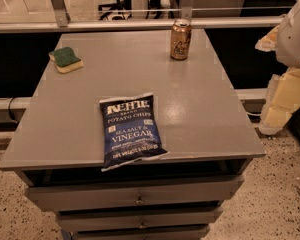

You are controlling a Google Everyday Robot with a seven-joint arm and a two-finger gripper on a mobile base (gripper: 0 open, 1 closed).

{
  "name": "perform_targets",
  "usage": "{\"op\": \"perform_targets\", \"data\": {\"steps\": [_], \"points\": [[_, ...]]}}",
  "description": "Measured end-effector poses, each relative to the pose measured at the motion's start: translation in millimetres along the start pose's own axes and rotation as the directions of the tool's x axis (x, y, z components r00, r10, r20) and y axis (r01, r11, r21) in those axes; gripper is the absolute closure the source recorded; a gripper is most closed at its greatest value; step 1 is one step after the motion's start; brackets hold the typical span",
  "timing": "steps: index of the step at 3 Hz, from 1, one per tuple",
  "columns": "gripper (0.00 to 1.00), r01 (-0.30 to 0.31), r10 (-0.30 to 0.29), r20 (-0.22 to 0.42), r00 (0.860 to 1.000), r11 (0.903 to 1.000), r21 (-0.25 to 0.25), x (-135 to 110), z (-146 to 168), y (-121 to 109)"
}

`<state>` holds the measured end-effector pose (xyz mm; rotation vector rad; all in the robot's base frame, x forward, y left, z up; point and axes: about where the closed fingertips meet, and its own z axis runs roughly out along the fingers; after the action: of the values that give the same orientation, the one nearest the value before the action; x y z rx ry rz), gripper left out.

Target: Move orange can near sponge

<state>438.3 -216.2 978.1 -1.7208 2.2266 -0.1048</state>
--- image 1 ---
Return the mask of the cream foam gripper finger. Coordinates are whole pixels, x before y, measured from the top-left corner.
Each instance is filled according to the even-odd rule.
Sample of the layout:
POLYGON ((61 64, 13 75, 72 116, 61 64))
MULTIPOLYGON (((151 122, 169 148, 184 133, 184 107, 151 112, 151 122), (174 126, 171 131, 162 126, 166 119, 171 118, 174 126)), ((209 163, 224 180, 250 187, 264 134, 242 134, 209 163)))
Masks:
POLYGON ((259 131, 265 135, 276 134, 299 108, 300 68, 289 67, 283 75, 273 75, 269 81, 259 131))

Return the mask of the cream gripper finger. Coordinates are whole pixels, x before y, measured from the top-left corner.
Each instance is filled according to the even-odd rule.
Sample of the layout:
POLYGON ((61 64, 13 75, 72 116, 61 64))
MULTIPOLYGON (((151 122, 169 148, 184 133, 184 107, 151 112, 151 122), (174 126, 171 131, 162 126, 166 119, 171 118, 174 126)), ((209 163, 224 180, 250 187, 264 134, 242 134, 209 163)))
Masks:
POLYGON ((257 41, 255 48, 259 51, 271 52, 276 50, 279 26, 271 29, 265 36, 257 41))

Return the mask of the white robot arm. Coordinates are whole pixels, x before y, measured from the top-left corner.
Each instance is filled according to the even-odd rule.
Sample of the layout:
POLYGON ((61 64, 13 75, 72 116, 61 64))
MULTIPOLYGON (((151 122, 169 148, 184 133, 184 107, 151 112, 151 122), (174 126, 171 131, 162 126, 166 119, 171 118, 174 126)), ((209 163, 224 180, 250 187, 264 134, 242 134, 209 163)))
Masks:
POLYGON ((274 135, 300 108, 300 0, 255 48, 274 51, 277 61, 287 67, 283 75, 273 75, 269 81, 258 126, 262 134, 274 135))

